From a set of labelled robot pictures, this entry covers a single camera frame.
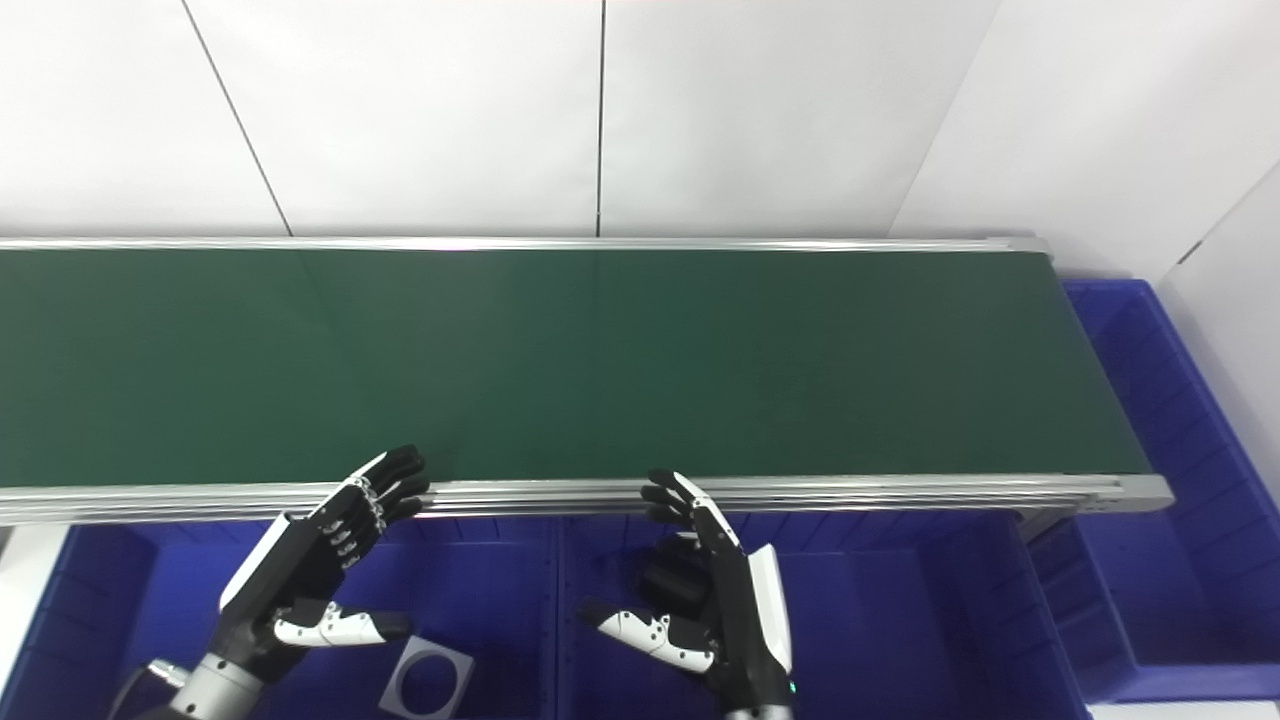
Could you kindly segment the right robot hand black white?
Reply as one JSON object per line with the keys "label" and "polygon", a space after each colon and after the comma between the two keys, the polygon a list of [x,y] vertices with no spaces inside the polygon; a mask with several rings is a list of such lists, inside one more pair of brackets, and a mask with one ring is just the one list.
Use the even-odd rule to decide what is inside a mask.
{"label": "right robot hand black white", "polygon": [[794,717],[791,626],[774,547],[746,551],[718,503],[680,471],[650,470],[640,495],[646,518],[680,528],[667,546],[705,569],[710,620],[600,600],[582,601],[579,620],[701,678],[726,719]]}

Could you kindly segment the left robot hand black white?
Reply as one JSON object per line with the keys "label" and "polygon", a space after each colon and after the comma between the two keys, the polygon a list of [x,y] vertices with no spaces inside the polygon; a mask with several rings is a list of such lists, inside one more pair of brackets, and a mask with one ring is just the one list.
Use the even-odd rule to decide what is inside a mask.
{"label": "left robot hand black white", "polygon": [[352,471],[305,515],[282,512],[221,592],[207,646],[214,666],[274,684],[312,648],[408,637],[407,614],[344,607],[335,596],[392,524],[421,511],[424,468],[404,445]]}

